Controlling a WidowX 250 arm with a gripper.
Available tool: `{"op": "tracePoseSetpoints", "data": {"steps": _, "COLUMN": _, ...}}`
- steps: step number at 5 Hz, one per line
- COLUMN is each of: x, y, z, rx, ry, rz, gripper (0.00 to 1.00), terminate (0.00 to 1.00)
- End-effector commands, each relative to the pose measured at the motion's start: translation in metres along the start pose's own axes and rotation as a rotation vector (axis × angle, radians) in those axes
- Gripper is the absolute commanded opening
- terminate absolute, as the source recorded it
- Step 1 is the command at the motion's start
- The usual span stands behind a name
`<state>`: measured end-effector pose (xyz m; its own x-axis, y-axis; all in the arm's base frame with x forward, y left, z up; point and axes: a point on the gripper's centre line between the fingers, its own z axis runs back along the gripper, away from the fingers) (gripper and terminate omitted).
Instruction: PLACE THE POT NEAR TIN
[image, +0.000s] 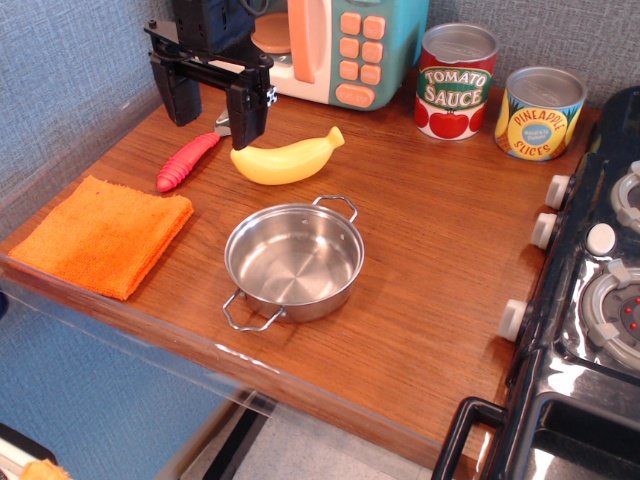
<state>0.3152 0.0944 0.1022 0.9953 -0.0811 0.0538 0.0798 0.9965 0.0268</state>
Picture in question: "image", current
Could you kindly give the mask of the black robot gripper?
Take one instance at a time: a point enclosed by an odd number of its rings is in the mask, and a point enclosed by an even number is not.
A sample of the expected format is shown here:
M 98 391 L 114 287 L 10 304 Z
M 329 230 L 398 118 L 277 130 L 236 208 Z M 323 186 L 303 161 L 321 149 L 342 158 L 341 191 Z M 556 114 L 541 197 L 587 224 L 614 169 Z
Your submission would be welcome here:
M 182 127 L 202 112 L 199 83 L 187 76 L 180 62 L 222 62 L 242 72 L 253 70 L 259 77 L 256 88 L 232 83 L 226 89 L 233 149 L 246 148 L 264 134 L 269 107 L 277 101 L 270 80 L 273 60 L 251 39 L 268 3 L 173 1 L 171 6 L 171 21 L 153 19 L 144 26 L 156 53 L 150 54 L 153 77 L 169 118 Z

